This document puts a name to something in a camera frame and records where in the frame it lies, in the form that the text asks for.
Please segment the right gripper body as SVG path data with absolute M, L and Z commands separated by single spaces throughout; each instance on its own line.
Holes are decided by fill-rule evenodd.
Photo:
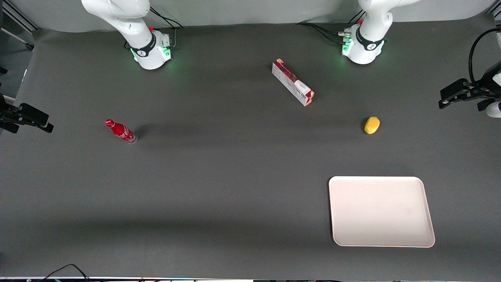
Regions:
M 14 107 L 8 104 L 4 96 L 0 95 L 0 128 L 3 131 L 7 131 L 16 134 L 19 130 L 19 125 L 15 123 L 16 116 L 13 114 L 12 110 Z

